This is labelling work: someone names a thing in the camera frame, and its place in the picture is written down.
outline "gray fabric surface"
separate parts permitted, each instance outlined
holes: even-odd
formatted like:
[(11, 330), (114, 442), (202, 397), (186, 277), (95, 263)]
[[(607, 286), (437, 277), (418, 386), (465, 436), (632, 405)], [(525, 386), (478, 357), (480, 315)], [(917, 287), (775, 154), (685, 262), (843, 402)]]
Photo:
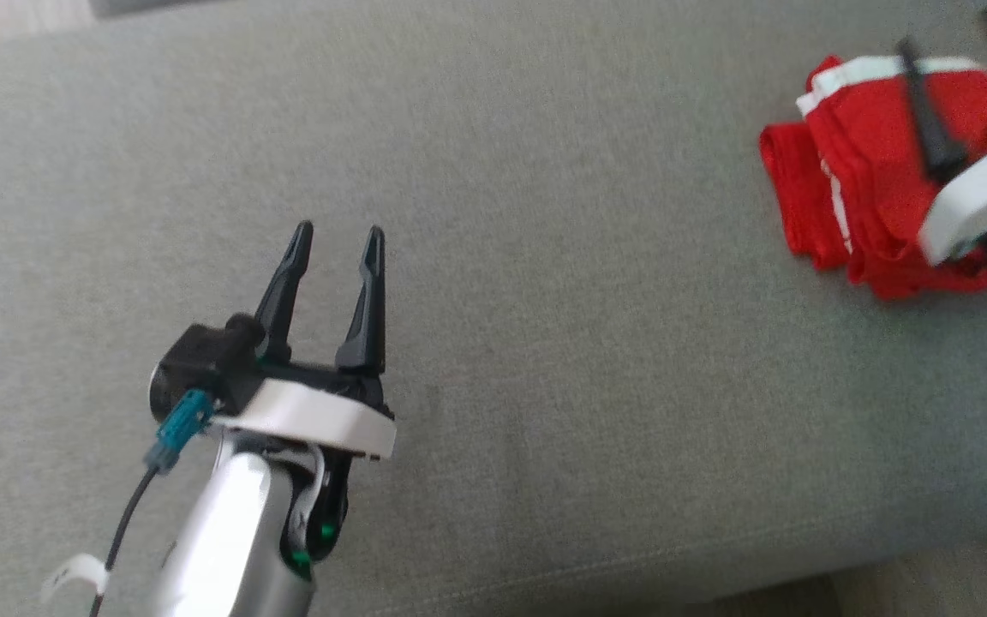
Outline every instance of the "gray fabric surface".
[[(397, 456), (314, 614), (599, 614), (987, 532), (987, 296), (787, 253), (759, 157), (828, 52), (987, 60), (967, 3), (221, 3), (0, 46), (0, 616), (104, 554), (154, 361), (316, 222), (296, 355), (388, 239)], [(211, 469), (154, 483), (106, 617)]]

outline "floor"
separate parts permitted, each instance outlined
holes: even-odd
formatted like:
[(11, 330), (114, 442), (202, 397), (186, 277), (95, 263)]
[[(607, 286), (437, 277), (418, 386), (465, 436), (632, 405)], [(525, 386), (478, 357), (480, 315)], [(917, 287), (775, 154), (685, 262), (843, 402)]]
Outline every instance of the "floor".
[[(94, 23), (89, 0), (0, 0), (0, 39)], [(691, 607), (692, 617), (987, 617), (987, 540)]]

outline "folded garment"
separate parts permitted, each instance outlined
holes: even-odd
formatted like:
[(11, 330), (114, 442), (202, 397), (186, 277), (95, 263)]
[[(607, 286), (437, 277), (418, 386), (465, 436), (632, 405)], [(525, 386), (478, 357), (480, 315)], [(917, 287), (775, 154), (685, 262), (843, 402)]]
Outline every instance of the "folded garment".
[[(965, 58), (928, 59), (920, 68), (952, 136), (971, 160), (986, 155), (986, 71)], [(761, 155), (788, 246), (818, 269), (846, 265), (854, 284), (882, 298), (982, 290), (982, 255), (932, 268), (917, 244), (940, 187), (924, 175), (900, 72), (896, 57), (828, 58), (799, 98), (805, 123), (764, 129)]]

